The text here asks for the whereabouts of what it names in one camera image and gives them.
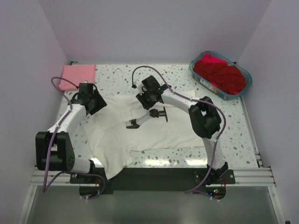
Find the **white t shirt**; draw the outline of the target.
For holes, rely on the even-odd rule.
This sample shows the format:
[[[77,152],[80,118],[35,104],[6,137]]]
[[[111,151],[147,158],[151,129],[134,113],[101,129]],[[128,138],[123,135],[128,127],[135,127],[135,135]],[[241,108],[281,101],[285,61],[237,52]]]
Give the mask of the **white t shirt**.
[[[107,179],[132,164],[131,151],[164,148],[202,147],[203,140],[191,126],[189,115],[170,105],[157,103],[154,108],[166,109],[168,118],[150,118],[137,129],[126,124],[147,111],[133,95],[106,96],[107,106],[87,118],[83,125],[92,154],[105,168]]]

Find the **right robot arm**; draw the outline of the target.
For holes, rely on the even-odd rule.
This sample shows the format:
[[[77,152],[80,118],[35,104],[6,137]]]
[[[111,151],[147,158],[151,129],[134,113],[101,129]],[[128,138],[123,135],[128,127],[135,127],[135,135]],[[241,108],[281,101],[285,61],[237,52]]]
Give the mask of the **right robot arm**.
[[[217,108],[209,97],[193,98],[171,90],[167,84],[160,85],[153,77],[149,76],[139,85],[132,83],[132,88],[138,90],[136,98],[145,110],[146,115],[130,121],[132,128],[139,128],[144,122],[151,118],[167,117],[166,110],[153,109],[156,103],[174,106],[189,115],[191,126],[197,136],[204,143],[208,158],[208,178],[213,183],[219,183],[225,177],[228,170],[220,144],[222,134],[221,119]]]

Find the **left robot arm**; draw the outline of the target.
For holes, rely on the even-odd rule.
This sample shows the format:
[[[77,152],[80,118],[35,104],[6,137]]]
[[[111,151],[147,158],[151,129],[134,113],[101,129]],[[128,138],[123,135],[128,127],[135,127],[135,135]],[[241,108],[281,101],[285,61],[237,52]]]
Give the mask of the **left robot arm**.
[[[71,136],[88,115],[107,106],[97,87],[80,83],[62,117],[47,131],[36,134],[36,166],[47,175],[50,171],[80,173],[86,183],[96,180],[94,163],[89,159],[75,158]]]

